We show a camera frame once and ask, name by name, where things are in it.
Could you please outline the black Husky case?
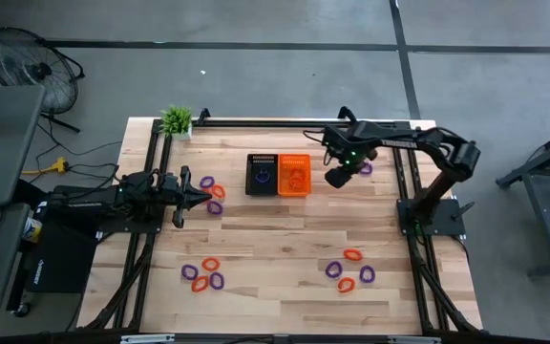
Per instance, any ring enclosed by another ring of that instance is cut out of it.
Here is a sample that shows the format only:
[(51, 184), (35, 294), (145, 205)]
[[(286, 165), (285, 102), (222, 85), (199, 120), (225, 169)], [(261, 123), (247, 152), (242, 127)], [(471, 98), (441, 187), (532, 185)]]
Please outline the black Husky case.
[(30, 257), (25, 289), (34, 293), (81, 293), (92, 268), (97, 239), (46, 223)]

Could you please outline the orange plastic slotted basket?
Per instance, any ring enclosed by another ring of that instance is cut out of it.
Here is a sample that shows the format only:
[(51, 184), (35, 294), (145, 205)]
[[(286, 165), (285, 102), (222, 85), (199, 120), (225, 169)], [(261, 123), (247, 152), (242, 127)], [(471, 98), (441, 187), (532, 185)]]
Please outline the orange plastic slotted basket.
[[(307, 192), (288, 190), (290, 177), (305, 177)], [(311, 159), (309, 154), (280, 154), (278, 157), (278, 194), (283, 197), (305, 197), (311, 193)]]

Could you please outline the black plastic slotted basket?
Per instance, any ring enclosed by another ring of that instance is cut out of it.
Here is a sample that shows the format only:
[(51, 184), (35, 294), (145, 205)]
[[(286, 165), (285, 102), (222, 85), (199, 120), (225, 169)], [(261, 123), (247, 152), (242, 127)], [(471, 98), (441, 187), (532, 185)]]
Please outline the black plastic slotted basket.
[[(268, 183), (257, 183), (255, 175), (261, 168), (270, 173)], [(248, 154), (246, 159), (245, 194), (250, 196), (276, 196), (278, 194), (278, 155)]]

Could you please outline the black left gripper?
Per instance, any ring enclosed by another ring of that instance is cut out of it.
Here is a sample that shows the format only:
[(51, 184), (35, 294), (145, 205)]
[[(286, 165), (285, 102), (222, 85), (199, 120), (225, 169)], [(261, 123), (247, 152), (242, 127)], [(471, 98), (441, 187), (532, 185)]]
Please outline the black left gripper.
[(183, 228), (183, 210), (192, 209), (196, 205), (210, 201), (212, 194), (189, 183), (190, 169), (187, 165), (181, 167), (177, 177), (179, 178), (179, 186), (176, 192), (161, 194), (158, 189), (158, 199), (161, 204), (172, 205), (176, 208), (172, 219), (173, 225), (176, 228)]

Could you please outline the small printed can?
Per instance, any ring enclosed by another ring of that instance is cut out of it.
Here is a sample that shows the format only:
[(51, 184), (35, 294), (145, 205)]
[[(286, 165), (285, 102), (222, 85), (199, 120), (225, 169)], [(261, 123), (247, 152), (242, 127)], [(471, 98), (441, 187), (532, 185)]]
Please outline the small printed can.
[(28, 217), (23, 229), (22, 239), (37, 244), (42, 230), (42, 223), (32, 217)]

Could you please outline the black aluminium table frame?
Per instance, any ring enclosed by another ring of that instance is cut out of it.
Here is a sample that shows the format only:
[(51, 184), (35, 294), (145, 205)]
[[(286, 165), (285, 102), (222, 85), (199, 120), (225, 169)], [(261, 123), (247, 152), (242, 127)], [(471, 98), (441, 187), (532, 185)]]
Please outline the black aluminium table frame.
[[(152, 118), (131, 118), (121, 145), (124, 172), (135, 167), (162, 173), (187, 165), (196, 188), (204, 176), (225, 189), (222, 215), (205, 205), (183, 212), (184, 226), (165, 208), (153, 234), (120, 232), (107, 237), (95, 259), (78, 316), (80, 333), (120, 335), (171, 333), (183, 340), (228, 340), (232, 344), (302, 344), (310, 341), (388, 342), (389, 336), (438, 337), (477, 334), (468, 263), (450, 236), (407, 236), (396, 203), (411, 200), (439, 175), (422, 151), (378, 147), (369, 176), (354, 175), (341, 188), (325, 174), (318, 141), (326, 124), (347, 129), (347, 119), (208, 118), (193, 122), (191, 140), (158, 133)], [(248, 154), (309, 154), (311, 193), (305, 197), (245, 194)], [(347, 260), (346, 248), (361, 261)], [(192, 292), (180, 269), (216, 257), (225, 279)], [(339, 261), (343, 272), (328, 278)], [(362, 283), (370, 265), (373, 283)], [(340, 293), (338, 280), (352, 277), (355, 290)]]

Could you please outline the silver metal bracket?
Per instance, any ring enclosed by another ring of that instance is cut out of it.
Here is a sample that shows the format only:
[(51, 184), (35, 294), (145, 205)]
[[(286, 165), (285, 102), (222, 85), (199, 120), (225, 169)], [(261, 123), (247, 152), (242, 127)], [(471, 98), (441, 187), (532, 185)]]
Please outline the silver metal bracket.
[(175, 342), (175, 336), (171, 333), (133, 334), (124, 335), (119, 344), (169, 344)]
[(438, 337), (397, 335), (389, 336), (388, 344), (442, 344)]

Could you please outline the green plant in white pot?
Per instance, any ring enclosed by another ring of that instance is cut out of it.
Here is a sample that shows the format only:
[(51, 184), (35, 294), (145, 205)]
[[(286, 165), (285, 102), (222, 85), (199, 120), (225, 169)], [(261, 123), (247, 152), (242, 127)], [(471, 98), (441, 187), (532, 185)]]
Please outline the green plant in white pot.
[(189, 107), (170, 104), (167, 109), (161, 110), (161, 124), (159, 131), (173, 140), (191, 140), (192, 138), (192, 111)]

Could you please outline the yellow power plug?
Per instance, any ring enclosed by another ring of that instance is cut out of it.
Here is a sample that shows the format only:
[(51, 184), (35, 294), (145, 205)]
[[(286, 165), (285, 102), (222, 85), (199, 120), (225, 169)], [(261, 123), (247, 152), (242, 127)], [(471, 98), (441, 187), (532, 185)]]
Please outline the yellow power plug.
[(46, 168), (41, 168), (37, 170), (23, 170), (23, 175), (41, 175), (51, 172), (56, 172), (59, 174), (64, 174), (67, 172), (69, 168), (69, 163), (66, 161), (64, 157), (59, 157), (55, 163), (53, 163), (51, 166)]

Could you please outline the black floor fan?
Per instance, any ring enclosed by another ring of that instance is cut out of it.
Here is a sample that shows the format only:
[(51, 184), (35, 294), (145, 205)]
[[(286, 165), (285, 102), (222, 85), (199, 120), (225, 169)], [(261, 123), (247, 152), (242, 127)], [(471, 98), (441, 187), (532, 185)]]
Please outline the black floor fan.
[(0, 28), (0, 84), (44, 88), (41, 116), (72, 130), (79, 128), (57, 117), (75, 105), (83, 67), (42, 36), (25, 29)]

